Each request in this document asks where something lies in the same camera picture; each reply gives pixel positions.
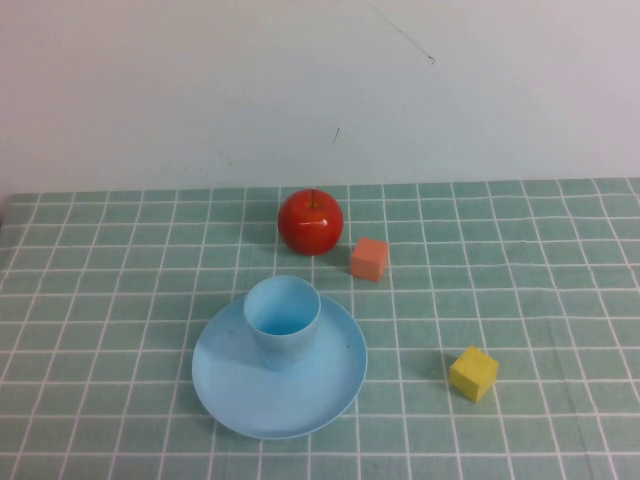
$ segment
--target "cup rim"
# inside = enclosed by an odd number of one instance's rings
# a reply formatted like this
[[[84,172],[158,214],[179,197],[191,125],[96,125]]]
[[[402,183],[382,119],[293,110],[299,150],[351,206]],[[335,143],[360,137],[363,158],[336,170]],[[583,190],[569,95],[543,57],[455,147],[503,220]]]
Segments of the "cup rim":
[[[293,279],[296,282],[300,282],[302,284],[305,284],[306,286],[308,286],[314,293],[314,297],[317,301],[317,309],[315,312],[315,315],[313,316],[313,319],[307,324],[305,325],[303,328],[301,328],[300,330],[296,330],[295,332],[291,332],[291,333],[285,333],[282,335],[275,335],[273,333],[268,333],[265,331],[260,330],[258,327],[256,327],[250,320],[249,317],[247,316],[247,300],[249,299],[249,296],[251,295],[251,293],[258,288],[259,286],[265,284],[265,283],[269,283],[270,281],[273,281],[274,278],[289,278],[289,279]],[[265,335],[267,337],[273,337],[273,338],[286,338],[286,337],[291,337],[293,335],[297,335],[301,332],[304,332],[305,330],[307,330],[308,328],[312,327],[314,323],[316,323],[316,321],[318,320],[318,317],[320,316],[320,309],[321,309],[321,300],[320,300],[320,294],[318,293],[318,291],[316,290],[316,288],[310,283],[307,282],[304,278],[300,278],[300,277],[296,277],[295,275],[274,275],[272,277],[269,278],[265,278],[264,280],[260,280],[258,283],[256,283],[253,287],[251,287],[251,289],[249,290],[249,292],[247,293],[247,295],[244,297],[244,304],[242,306],[242,313],[244,315],[244,319],[247,323],[247,325],[249,325],[249,327],[251,328],[251,330],[253,330],[254,332],[259,333],[260,335]]]

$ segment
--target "plate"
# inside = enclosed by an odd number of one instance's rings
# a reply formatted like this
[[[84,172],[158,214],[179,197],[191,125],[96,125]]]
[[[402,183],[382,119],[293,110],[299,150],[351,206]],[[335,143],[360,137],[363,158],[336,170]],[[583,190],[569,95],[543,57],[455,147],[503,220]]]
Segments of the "plate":
[[[314,345],[285,371],[265,368],[243,317],[244,297],[220,310],[193,352],[193,384],[207,411],[235,432],[260,439],[305,435],[343,413],[360,391],[367,346],[341,305],[320,296]]]

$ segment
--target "cup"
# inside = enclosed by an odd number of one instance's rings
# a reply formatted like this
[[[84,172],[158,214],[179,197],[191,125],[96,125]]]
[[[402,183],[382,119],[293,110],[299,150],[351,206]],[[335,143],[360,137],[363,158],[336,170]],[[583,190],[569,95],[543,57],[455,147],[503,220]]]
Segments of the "cup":
[[[277,275],[254,286],[244,300],[244,317],[262,362],[284,370],[311,349],[320,296],[301,278]]]

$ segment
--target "foam block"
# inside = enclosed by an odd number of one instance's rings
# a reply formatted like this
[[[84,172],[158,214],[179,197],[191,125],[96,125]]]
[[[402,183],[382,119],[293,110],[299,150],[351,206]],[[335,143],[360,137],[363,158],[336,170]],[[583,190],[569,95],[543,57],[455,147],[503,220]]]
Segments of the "foam block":
[[[351,255],[351,275],[379,282],[387,268],[389,244],[370,238],[360,238]]]
[[[469,347],[449,369],[449,381],[477,402],[496,381],[500,364],[476,347]]]

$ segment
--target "apple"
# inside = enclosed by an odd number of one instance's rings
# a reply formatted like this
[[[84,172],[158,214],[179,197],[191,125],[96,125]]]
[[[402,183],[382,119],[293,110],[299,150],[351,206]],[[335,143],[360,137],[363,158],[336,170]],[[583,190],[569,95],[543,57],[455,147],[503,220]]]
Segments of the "apple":
[[[287,198],[278,212],[280,236],[302,255],[327,253],[338,243],[343,227],[340,204],[322,190],[300,190]]]

